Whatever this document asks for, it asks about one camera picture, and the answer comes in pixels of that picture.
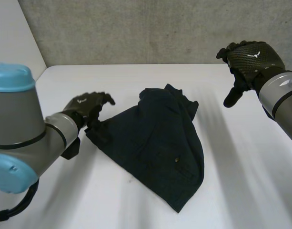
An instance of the white tabletop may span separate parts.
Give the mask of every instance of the white tabletop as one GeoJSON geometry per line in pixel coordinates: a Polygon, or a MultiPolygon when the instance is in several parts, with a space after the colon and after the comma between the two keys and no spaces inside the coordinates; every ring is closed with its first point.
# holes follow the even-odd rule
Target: white tabletop
{"type": "MultiPolygon", "coordinates": [[[[226,65],[54,66],[37,81],[43,115],[84,92],[110,93],[100,120],[137,104],[146,87],[170,83],[200,104],[193,121],[204,150],[204,182],[178,214],[93,145],[59,158],[40,178],[31,205],[0,229],[292,229],[292,141],[267,118],[255,92],[233,108],[226,65]]],[[[0,192],[0,210],[24,194],[0,192]]]]}

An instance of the light blue joint cap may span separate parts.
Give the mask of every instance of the light blue joint cap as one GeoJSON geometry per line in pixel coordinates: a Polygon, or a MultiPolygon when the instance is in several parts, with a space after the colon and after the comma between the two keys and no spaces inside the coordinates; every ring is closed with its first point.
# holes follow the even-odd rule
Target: light blue joint cap
{"type": "Polygon", "coordinates": [[[0,92],[23,92],[35,85],[31,71],[25,65],[0,63],[0,92]]]}
{"type": "Polygon", "coordinates": [[[38,175],[21,160],[0,154],[0,190],[6,193],[21,193],[37,182],[38,175]]]}

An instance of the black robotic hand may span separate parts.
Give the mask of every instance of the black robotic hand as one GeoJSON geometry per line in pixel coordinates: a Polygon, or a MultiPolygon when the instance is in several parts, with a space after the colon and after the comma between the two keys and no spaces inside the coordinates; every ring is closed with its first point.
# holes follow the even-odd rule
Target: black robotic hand
{"type": "Polygon", "coordinates": [[[279,55],[265,42],[231,43],[218,52],[217,59],[227,63],[235,76],[233,88],[224,100],[225,107],[234,106],[243,92],[256,90],[259,93],[266,81],[286,72],[279,55]]]}
{"type": "Polygon", "coordinates": [[[84,93],[73,98],[65,106],[62,113],[69,115],[81,129],[89,122],[98,119],[102,106],[107,102],[115,105],[110,94],[104,92],[84,93]]]}

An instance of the black cloth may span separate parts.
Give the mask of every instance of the black cloth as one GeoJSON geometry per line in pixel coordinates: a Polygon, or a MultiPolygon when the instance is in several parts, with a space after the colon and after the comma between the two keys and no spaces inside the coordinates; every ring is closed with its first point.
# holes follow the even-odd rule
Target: black cloth
{"type": "Polygon", "coordinates": [[[140,99],[113,118],[94,122],[86,136],[179,212],[204,178],[203,150],[192,124],[199,104],[169,84],[145,89],[140,99]]]}

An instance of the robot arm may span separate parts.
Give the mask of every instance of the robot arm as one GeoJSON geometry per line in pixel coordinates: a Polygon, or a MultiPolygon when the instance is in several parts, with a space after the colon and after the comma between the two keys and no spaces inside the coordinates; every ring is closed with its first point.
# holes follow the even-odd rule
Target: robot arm
{"type": "Polygon", "coordinates": [[[292,140],[292,72],[269,79],[259,91],[259,101],[292,140]]]}
{"type": "Polygon", "coordinates": [[[0,190],[21,193],[62,156],[78,154],[78,134],[97,120],[109,94],[85,93],[43,120],[30,69],[0,64],[0,190]]]}
{"type": "Polygon", "coordinates": [[[231,43],[217,54],[235,76],[234,87],[224,100],[232,107],[243,92],[255,90],[266,114],[292,140],[292,72],[276,51],[265,42],[231,43]]]}

